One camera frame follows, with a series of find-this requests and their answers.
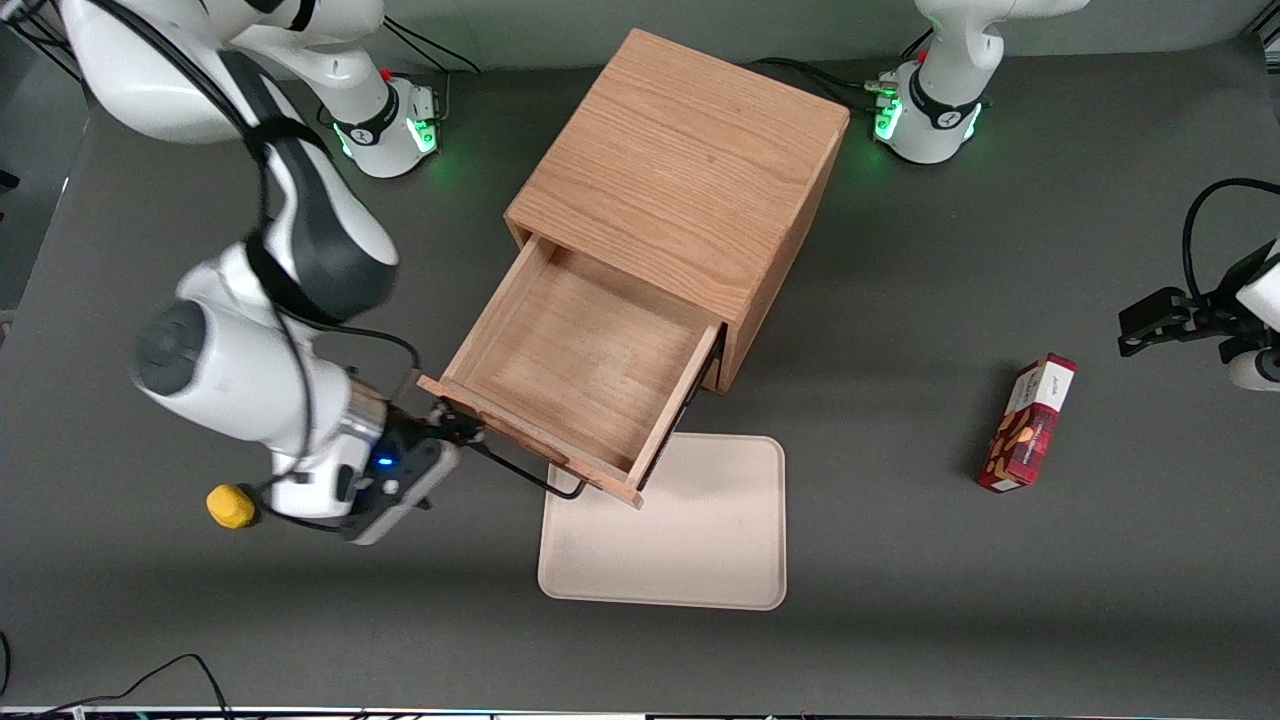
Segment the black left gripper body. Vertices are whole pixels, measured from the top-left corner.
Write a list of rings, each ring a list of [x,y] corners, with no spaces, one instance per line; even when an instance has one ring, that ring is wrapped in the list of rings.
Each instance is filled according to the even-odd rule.
[[[1275,346],[1276,331],[1271,329],[1236,297],[1240,290],[1268,269],[1276,240],[1262,243],[1257,250],[1234,263],[1222,274],[1219,286],[1203,292],[1194,269],[1190,242],[1185,242],[1185,282],[1193,306],[1193,340],[1225,337],[1235,346]]]

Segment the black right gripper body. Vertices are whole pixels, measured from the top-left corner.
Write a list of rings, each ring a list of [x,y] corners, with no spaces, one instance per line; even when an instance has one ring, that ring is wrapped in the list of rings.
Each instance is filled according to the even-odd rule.
[[[460,447],[440,437],[428,415],[387,405],[375,443],[375,498],[388,503],[422,502],[460,464]]]

